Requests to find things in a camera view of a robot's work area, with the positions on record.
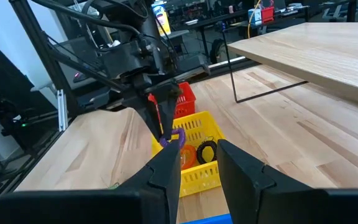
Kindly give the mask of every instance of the blue object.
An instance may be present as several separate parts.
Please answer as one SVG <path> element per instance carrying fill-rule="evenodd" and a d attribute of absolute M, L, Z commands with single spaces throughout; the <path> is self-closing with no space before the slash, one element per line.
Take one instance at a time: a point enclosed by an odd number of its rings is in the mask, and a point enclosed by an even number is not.
<path fill-rule="evenodd" d="M 230 214 L 225 214 L 211 218 L 204 218 L 202 220 L 186 222 L 184 224 L 233 224 L 233 222 L 231 221 Z"/>

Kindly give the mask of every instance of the white wall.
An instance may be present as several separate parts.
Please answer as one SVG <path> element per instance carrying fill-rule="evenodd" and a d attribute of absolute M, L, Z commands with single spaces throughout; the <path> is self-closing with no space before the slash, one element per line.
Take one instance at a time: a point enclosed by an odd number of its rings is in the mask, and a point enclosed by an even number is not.
<path fill-rule="evenodd" d="M 41 28 L 47 34 L 59 42 L 67 40 L 53 11 L 34 2 L 29 1 L 29 3 Z M 28 76 L 33 85 L 40 86 L 50 81 L 45 67 L 8 0 L 0 0 L 0 50 L 24 75 Z M 57 107 L 56 97 L 50 90 L 42 90 L 41 93 Z M 4 137 L 0 133 L 0 159 L 6 159 L 17 148 L 18 145 L 11 136 Z"/>

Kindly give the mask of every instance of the black table leg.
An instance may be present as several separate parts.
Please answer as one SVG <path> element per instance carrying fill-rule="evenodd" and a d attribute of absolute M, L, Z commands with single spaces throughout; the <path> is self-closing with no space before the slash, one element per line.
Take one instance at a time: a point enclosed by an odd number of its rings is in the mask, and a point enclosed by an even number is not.
<path fill-rule="evenodd" d="M 201 32 L 201 38 L 202 38 L 203 44 L 204 44 L 205 56 L 206 56 L 206 58 L 209 58 L 208 47 L 206 45 L 206 39 L 205 39 L 205 33 L 204 33 L 204 27 L 200 27 L 200 32 Z"/>

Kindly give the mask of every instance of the wooden tabletop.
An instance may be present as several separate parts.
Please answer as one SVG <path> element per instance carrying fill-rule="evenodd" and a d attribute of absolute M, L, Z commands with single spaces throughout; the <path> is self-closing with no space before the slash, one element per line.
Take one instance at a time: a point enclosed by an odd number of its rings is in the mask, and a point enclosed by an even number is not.
<path fill-rule="evenodd" d="M 229 50 L 358 100 L 358 23 L 304 23 Z"/>
<path fill-rule="evenodd" d="M 239 98 L 298 82 L 265 65 L 234 74 Z M 307 84 L 235 103 L 229 75 L 191 86 L 225 137 L 312 187 L 358 187 L 358 104 Z M 151 157 L 151 133 L 132 109 L 79 116 L 16 190 L 105 189 Z M 221 187 L 183 197 L 178 222 L 228 213 Z"/>

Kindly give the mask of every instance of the wooden table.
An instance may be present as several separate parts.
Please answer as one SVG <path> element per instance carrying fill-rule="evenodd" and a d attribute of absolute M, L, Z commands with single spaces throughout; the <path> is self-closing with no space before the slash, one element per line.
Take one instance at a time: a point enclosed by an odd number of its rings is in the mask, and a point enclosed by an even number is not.
<path fill-rule="evenodd" d="M 358 100 L 358 23 L 304 23 L 229 50 Z"/>
<path fill-rule="evenodd" d="M 234 74 L 240 97 L 290 83 L 265 65 Z M 235 103 L 229 75 L 191 86 L 233 144 L 312 187 L 358 187 L 358 104 L 306 84 Z M 79 116 L 16 190 L 103 189 L 151 157 L 151 133 L 132 109 Z M 222 188 L 180 199 L 178 221 L 228 213 Z"/>

